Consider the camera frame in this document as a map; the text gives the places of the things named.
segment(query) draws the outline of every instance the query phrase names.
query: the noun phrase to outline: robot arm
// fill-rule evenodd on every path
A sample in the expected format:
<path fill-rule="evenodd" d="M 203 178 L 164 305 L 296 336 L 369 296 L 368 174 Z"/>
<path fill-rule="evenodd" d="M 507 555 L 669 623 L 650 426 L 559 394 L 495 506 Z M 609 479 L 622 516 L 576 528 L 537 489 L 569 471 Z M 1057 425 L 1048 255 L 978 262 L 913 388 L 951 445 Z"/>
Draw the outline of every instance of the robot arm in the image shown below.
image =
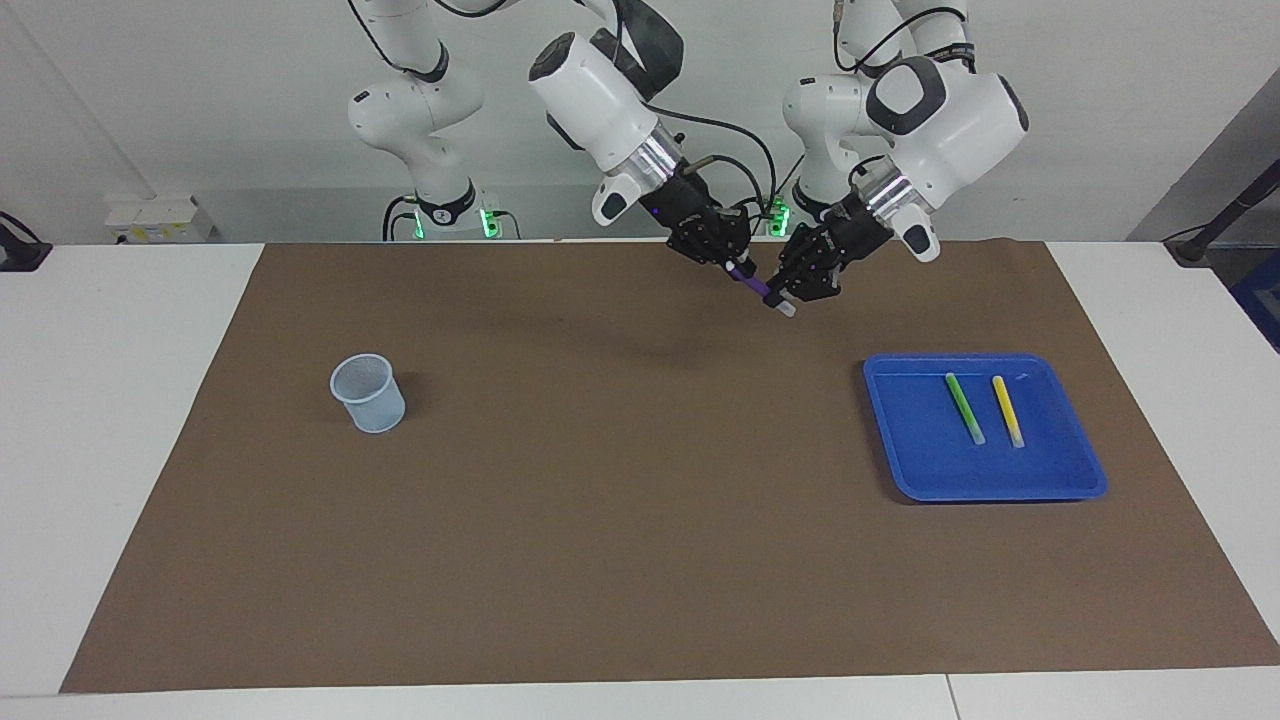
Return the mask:
<path fill-rule="evenodd" d="M 849 192 L 849 173 L 859 160 L 851 138 L 879 129 L 867 115 L 872 82 L 858 74 L 806 77 L 782 100 L 782 119 L 804 143 L 791 196 L 814 219 Z"/>
<path fill-rule="evenodd" d="M 402 74 L 357 94 L 347 104 L 347 119 L 366 145 L 404 163 L 422 217 L 440 231 L 467 229 L 479 225 L 479 217 L 467 213 L 475 184 L 457 147 L 435 133 L 479 110 L 484 92 L 471 73 L 449 61 L 429 1 L 352 4 L 374 46 Z"/>
<path fill-rule="evenodd" d="M 667 245 L 699 264 L 714 264 L 762 297 L 746 208 L 724 208 L 645 106 L 639 91 L 593 42 L 568 32 L 552 41 L 529 70 L 529 82 L 563 133 L 604 173 L 591 202 L 608 225 L 634 204 L 671 231 Z M 780 301 L 773 307 L 794 314 Z"/>
<path fill-rule="evenodd" d="M 1021 142 L 1027 113 L 1005 78 L 972 74 L 959 63 L 924 56 L 886 68 L 867 94 L 865 111 L 892 150 L 867 163 L 817 228 L 801 224 L 769 281 L 771 305 L 794 296 L 840 293 L 840 273 L 892 237 L 922 261 L 938 255 L 929 215 Z"/>
<path fill-rule="evenodd" d="M 468 17 L 483 17 L 498 10 L 511 8 L 520 0 L 452 0 L 451 5 L 465 12 Z M 684 60 L 684 41 L 680 33 L 671 27 L 666 18 L 653 10 L 644 0 L 573 0 L 599 17 L 605 26 L 605 31 L 612 35 L 621 29 L 622 47 L 635 60 L 639 69 L 649 76 L 650 82 L 657 86 L 653 92 L 666 87 L 676 76 Z M 596 47 L 599 41 L 593 38 Z M 600 47 L 605 55 L 612 55 L 611 50 Z M 636 78 L 628 73 L 632 85 Z M 643 87 L 641 95 L 652 97 Z"/>
<path fill-rule="evenodd" d="M 893 31 L 911 18 L 915 22 L 906 29 L 915 51 L 909 55 L 940 63 L 956 60 L 973 70 L 968 0 L 836 0 L 832 17 L 836 47 L 855 60 L 865 58 L 854 72 L 877 78 L 890 63 L 902 59 L 902 38 Z"/>

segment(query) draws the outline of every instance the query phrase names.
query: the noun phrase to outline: cable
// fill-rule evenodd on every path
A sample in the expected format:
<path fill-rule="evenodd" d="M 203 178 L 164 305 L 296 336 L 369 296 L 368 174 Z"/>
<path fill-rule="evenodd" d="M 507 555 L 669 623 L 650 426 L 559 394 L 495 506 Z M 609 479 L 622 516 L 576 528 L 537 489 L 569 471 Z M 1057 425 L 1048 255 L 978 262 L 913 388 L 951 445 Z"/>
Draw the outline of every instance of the cable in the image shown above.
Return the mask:
<path fill-rule="evenodd" d="M 751 142 L 754 142 L 760 147 L 760 150 L 764 152 L 764 160 L 769 164 L 769 206 L 771 208 L 773 206 L 773 200 L 778 196 L 778 168 L 777 165 L 773 164 L 773 152 L 769 152 L 769 146 L 765 145 L 763 140 L 760 140 L 760 136 L 755 135 L 754 132 L 741 126 L 735 126 L 733 123 L 726 123 L 724 120 L 713 120 L 710 118 L 689 115 L 685 113 L 677 113 L 675 110 L 664 110 L 655 105 L 650 105 L 648 102 L 645 102 L 645 108 L 649 108 L 650 110 L 658 113 L 659 115 L 667 115 L 668 118 L 676 118 L 677 120 L 689 120 L 691 123 L 701 123 L 704 126 L 724 128 L 749 137 Z"/>
<path fill-rule="evenodd" d="M 1176 240 L 1176 238 L 1183 237 L 1184 234 L 1188 234 L 1188 233 L 1199 232 L 1199 231 L 1202 231 L 1202 229 L 1204 229 L 1207 227 L 1208 227 L 1208 223 L 1204 223 L 1203 225 L 1196 225 L 1194 228 L 1187 228 L 1184 231 L 1178 231 L 1174 234 L 1171 234 L 1171 236 L 1169 236 L 1169 237 L 1166 237 L 1166 238 L 1164 238 L 1161 241 L 1157 241 L 1157 242 L 1169 242 L 1170 240 Z"/>
<path fill-rule="evenodd" d="M 782 182 L 778 183 L 778 192 L 782 192 L 782 188 L 785 188 L 787 183 L 791 182 L 792 176 L 795 176 L 796 170 L 800 169 L 800 163 L 804 163 L 804 152 L 801 152 L 800 156 L 796 158 L 796 164 L 791 165 L 791 169 L 787 170 L 787 177 L 782 178 Z"/>
<path fill-rule="evenodd" d="M 735 168 L 742 170 L 742 174 L 746 176 L 746 179 L 749 179 L 751 182 L 751 190 L 755 191 L 755 204 L 760 206 L 760 211 L 762 213 L 767 213 L 769 210 L 764 205 L 764 193 L 760 192 L 760 183 L 755 179 L 755 174 L 751 173 L 751 169 L 748 168 L 737 158 L 730 158 L 728 155 L 708 155 L 708 156 L 703 158 L 701 160 L 699 160 L 699 161 L 691 164 L 691 165 L 689 165 L 687 168 L 685 168 L 685 174 L 686 176 L 691 176 L 691 174 L 696 173 L 698 170 L 705 168 L 707 165 L 713 165 L 716 163 L 727 163 L 730 165 L 733 165 Z"/>
<path fill-rule="evenodd" d="M 884 159 L 883 155 L 872 155 L 870 158 L 860 160 L 856 165 L 854 165 L 854 169 L 849 170 L 849 187 L 854 186 L 854 176 L 859 174 L 859 170 L 865 168 L 868 164 L 874 163 L 876 160 L 883 160 L 883 159 Z"/>
<path fill-rule="evenodd" d="M 511 223 L 516 225 L 516 240 L 525 240 L 525 236 L 520 232 L 520 219 L 511 210 L 494 210 L 494 218 L 511 218 Z"/>
<path fill-rule="evenodd" d="M 758 197 L 744 197 L 737 202 L 730 205 L 730 208 L 741 208 L 744 205 L 759 205 L 760 200 Z M 751 215 L 749 219 L 754 220 L 756 218 L 763 218 L 764 215 Z"/>
<path fill-rule="evenodd" d="M 897 33 L 902 32 L 904 29 L 909 28 L 911 26 L 911 23 L 914 23 L 916 20 L 922 20 L 922 19 L 929 17 L 929 15 L 937 15 L 940 13 L 947 13 L 947 14 L 955 15 L 955 17 L 960 18 L 960 22 L 963 22 L 963 23 L 964 22 L 969 22 L 969 18 L 966 18 L 964 13 L 961 13 L 960 10 L 957 10 L 955 8 L 950 8 L 950 6 L 938 6 L 938 8 L 929 8 L 927 10 L 920 10 L 919 13 L 916 13 L 916 14 L 911 15 L 910 18 L 902 20 L 901 24 L 899 24 L 888 35 L 886 35 L 884 37 L 882 37 L 879 42 L 877 42 L 874 46 L 872 46 L 872 49 L 868 50 L 865 55 L 863 55 L 861 58 L 859 58 L 858 61 L 854 63 L 851 67 L 845 67 L 845 64 L 840 61 L 840 26 L 837 24 L 833 28 L 832 42 L 831 42 L 831 50 L 832 50 L 832 53 L 835 54 L 835 58 L 836 58 L 836 67 L 840 68 L 841 70 L 846 72 L 846 73 L 856 73 L 858 70 L 863 69 L 863 65 L 867 64 L 867 60 L 869 60 L 872 58 L 872 55 L 874 55 L 876 53 L 879 53 L 881 47 L 884 47 L 886 42 L 888 42 L 890 40 L 893 40 L 895 35 L 897 35 Z"/>
<path fill-rule="evenodd" d="M 383 213 L 383 242 L 390 242 L 392 237 L 392 214 L 396 213 L 396 208 L 399 208 L 404 202 L 411 202 L 413 199 L 399 195 L 387 205 L 387 211 Z"/>
<path fill-rule="evenodd" d="M 417 215 L 413 213 L 401 213 L 399 215 L 396 215 L 396 219 L 392 220 L 392 232 L 388 238 L 389 242 L 396 242 L 396 223 L 401 220 L 413 220 L 413 223 L 417 223 Z"/>
<path fill-rule="evenodd" d="M 9 220 L 9 224 L 12 224 L 13 227 L 15 227 L 15 228 L 20 229 L 22 232 L 27 233 L 27 236 L 29 236 L 31 240 L 35 240 L 36 242 L 40 242 L 41 245 L 44 245 L 44 242 L 40 241 L 40 236 L 37 236 L 36 233 L 31 232 L 31 228 L 28 228 L 26 224 L 23 224 L 23 222 L 19 220 L 18 218 L 14 218 L 9 213 L 4 213 L 4 211 L 0 211 L 0 218 L 4 218 L 5 220 Z"/>
<path fill-rule="evenodd" d="M 449 5 L 444 0 L 435 0 L 435 4 L 460 18 L 483 18 L 485 15 L 492 15 L 493 13 L 497 13 L 499 9 L 502 9 L 503 5 L 507 4 L 507 0 L 495 0 L 493 5 L 489 5 L 488 8 L 481 8 L 480 10 L 462 10 L 460 8 Z"/>
<path fill-rule="evenodd" d="M 613 46 L 613 67 L 618 67 L 618 53 L 622 51 L 622 0 L 613 0 L 613 18 L 614 29 L 613 37 L 617 38 L 617 44 Z"/>
<path fill-rule="evenodd" d="M 1242 204 L 1239 197 L 1236 197 L 1235 200 L 1233 200 L 1231 204 L 1233 205 L 1240 205 L 1245 210 L 1249 210 L 1252 208 L 1257 208 L 1266 199 L 1271 197 L 1271 195 L 1274 195 L 1276 190 L 1280 190 L 1280 183 L 1276 183 L 1276 184 L 1271 186 L 1271 190 L 1268 190 L 1266 192 L 1266 195 L 1263 195 L 1262 197 L 1260 197 L 1258 201 L 1254 202 L 1253 205 L 1244 205 L 1244 204 Z M 1204 223 L 1203 225 L 1196 225 L 1194 228 L 1187 228 L 1184 231 L 1178 231 L 1174 234 L 1171 234 L 1171 236 L 1169 236 L 1169 237 L 1166 237 L 1164 240 L 1160 240 L 1157 242 L 1169 242 L 1170 240 L 1178 240 L 1179 237 L 1183 237 L 1184 234 L 1189 234 L 1189 233 L 1193 233 L 1193 232 L 1199 232 L 1199 231 L 1207 228 L 1210 224 L 1212 224 L 1212 223 Z"/>
<path fill-rule="evenodd" d="M 374 50 L 378 50 L 378 55 L 383 59 L 383 61 L 387 63 L 390 68 L 403 73 L 404 68 L 397 65 L 396 63 L 392 63 L 392 59 L 387 56 L 387 53 L 383 53 L 383 46 L 378 44 L 378 40 L 374 37 L 372 31 L 369 29 L 367 24 L 365 24 L 365 17 L 361 15 L 360 10 L 356 9 L 356 1 L 347 0 L 347 6 L 351 8 L 351 14 L 356 15 L 356 19 L 360 20 L 360 29 L 365 31 L 365 36 L 369 37 L 369 41 L 374 44 Z"/>

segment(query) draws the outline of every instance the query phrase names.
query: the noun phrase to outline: white mesh cup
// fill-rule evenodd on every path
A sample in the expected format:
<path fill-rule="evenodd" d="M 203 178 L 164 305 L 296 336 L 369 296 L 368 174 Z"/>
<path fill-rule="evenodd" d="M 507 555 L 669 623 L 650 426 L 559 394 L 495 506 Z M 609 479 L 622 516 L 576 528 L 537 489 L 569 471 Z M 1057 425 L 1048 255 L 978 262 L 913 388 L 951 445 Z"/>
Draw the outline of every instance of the white mesh cup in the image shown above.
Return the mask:
<path fill-rule="evenodd" d="M 404 416 L 404 397 L 392 375 L 392 364 L 381 355 L 343 360 L 329 378 L 329 391 L 366 433 L 385 433 Z"/>

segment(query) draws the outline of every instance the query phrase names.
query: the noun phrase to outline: blue tray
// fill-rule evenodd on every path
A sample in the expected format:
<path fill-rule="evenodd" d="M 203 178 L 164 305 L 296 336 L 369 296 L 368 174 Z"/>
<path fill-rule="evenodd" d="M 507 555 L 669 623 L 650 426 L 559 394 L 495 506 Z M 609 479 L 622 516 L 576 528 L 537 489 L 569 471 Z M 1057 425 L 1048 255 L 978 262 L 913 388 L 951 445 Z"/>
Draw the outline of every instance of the blue tray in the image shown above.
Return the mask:
<path fill-rule="evenodd" d="M 947 389 L 955 373 L 987 445 Z M 922 502 L 1088 500 L 1107 492 L 1057 374 L 1034 355 L 877 355 L 863 368 L 893 480 Z M 1009 438 L 991 379 L 1004 375 L 1027 447 Z"/>

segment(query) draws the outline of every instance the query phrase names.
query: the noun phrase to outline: table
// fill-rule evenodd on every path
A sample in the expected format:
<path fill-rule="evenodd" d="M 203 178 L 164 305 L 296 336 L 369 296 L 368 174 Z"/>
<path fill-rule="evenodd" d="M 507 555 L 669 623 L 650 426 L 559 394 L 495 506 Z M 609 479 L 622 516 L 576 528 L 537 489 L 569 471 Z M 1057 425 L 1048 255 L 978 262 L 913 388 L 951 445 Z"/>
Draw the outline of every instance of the table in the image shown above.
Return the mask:
<path fill-rule="evenodd" d="M 1208 270 L 1179 269 L 1158 246 L 1051 251 L 1277 633 L 1280 486 L 1268 450 L 1280 356 Z M 61 247 L 38 273 L 0 283 L 0 716 L 1280 716 L 1277 667 L 45 697 L 260 252 Z M 1192 327 L 1184 307 L 1196 309 Z"/>

